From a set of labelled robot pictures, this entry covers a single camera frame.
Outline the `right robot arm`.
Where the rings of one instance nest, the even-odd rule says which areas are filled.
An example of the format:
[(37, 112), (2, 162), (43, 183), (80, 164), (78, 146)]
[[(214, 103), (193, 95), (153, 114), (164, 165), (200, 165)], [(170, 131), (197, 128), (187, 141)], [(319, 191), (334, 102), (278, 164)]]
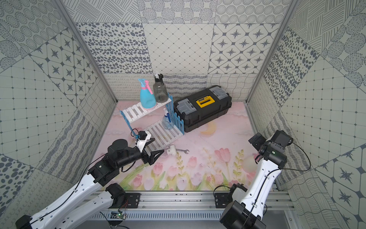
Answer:
[(255, 178), (249, 188), (237, 183), (228, 194), (231, 202), (220, 217), (220, 223), (227, 229), (265, 229), (262, 222), (265, 204), (275, 179), (287, 163), (285, 148), (293, 138), (283, 130), (277, 130), (269, 140), (260, 133), (248, 142), (258, 151), (261, 160), (257, 162)]

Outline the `dark smoky spray bottle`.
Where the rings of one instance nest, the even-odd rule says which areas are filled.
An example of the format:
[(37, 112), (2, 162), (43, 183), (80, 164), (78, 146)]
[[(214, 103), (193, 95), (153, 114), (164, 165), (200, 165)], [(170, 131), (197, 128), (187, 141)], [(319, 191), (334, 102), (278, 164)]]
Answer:
[(165, 103), (169, 98), (163, 78), (162, 74), (155, 74), (154, 76), (153, 93), (157, 103)]

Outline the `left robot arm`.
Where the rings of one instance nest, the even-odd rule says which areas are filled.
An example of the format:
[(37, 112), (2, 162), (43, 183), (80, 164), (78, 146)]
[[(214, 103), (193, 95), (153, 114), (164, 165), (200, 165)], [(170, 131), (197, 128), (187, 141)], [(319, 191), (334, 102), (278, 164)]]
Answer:
[(20, 217), (15, 223), (16, 228), (74, 229), (99, 211), (121, 207), (126, 203), (125, 190), (110, 182), (123, 167), (138, 160), (153, 165), (164, 153), (163, 149), (146, 152), (145, 146), (153, 141), (153, 138), (139, 139), (131, 148), (126, 140), (115, 140), (103, 158), (75, 186), (43, 210)]

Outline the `teal pink spray bottle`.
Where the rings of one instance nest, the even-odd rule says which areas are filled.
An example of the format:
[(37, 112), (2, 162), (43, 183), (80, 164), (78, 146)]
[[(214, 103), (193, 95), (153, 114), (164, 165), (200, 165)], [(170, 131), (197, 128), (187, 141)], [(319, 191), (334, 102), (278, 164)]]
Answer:
[(138, 79), (139, 83), (141, 84), (140, 90), (140, 102), (144, 109), (149, 110), (156, 107), (156, 100), (149, 86), (149, 81), (146, 79)]

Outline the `blue white slatted shelf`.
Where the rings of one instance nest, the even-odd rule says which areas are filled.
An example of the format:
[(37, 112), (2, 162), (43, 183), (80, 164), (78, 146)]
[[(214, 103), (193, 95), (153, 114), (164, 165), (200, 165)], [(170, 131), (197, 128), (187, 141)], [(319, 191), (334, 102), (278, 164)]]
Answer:
[[(174, 124), (173, 129), (166, 130), (162, 126), (162, 120), (164, 117), (164, 108), (166, 108), (170, 114), (171, 121)], [(160, 149), (166, 149), (170, 145), (174, 145), (174, 141), (184, 135), (184, 122), (180, 119), (180, 116), (173, 109), (173, 97), (169, 96), (169, 99), (165, 103), (157, 104), (155, 108), (146, 110), (142, 107), (141, 103), (132, 105), (131, 107), (119, 109), (120, 116), (122, 116), (132, 131), (132, 136), (138, 138), (137, 130), (133, 127), (140, 125), (144, 131), (149, 131), (151, 137), (155, 138), (155, 141), (146, 146), (146, 151), (156, 151)]]

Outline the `clear spray bottle blue nozzle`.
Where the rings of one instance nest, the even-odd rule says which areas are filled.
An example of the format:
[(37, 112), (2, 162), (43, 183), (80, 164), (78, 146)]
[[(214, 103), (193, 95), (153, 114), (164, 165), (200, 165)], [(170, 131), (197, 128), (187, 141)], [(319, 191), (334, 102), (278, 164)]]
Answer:
[(171, 130), (174, 127), (173, 122), (171, 121), (170, 114), (166, 108), (164, 108), (164, 117), (162, 120), (162, 126), (166, 130)]

